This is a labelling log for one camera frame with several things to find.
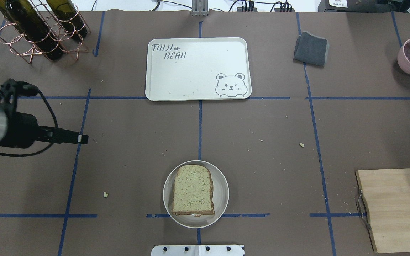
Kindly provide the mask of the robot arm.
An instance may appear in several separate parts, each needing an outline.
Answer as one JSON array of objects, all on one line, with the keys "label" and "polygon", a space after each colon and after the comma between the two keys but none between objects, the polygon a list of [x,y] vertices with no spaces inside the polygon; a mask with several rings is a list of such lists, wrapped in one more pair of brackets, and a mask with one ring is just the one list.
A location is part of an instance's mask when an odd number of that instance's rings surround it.
[{"label": "robot arm", "polygon": [[17,112],[15,103],[0,104],[0,147],[9,149],[27,149],[36,142],[45,143],[46,147],[33,153],[10,154],[0,152],[0,176],[12,178],[15,184],[16,174],[27,174],[28,171],[38,171],[47,166],[59,163],[59,159],[44,161],[42,159],[28,160],[35,157],[54,144],[87,144],[88,136],[75,131],[65,130],[58,126],[54,112],[51,112],[54,126],[39,125],[35,116]]}]

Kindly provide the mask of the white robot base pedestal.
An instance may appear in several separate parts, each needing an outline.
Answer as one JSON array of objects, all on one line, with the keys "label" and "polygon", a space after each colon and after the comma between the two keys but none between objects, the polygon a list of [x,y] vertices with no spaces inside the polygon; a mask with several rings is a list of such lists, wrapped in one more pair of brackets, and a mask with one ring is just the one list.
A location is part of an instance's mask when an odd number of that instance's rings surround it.
[{"label": "white robot base pedestal", "polygon": [[244,245],[163,245],[155,246],[152,256],[244,256]]}]

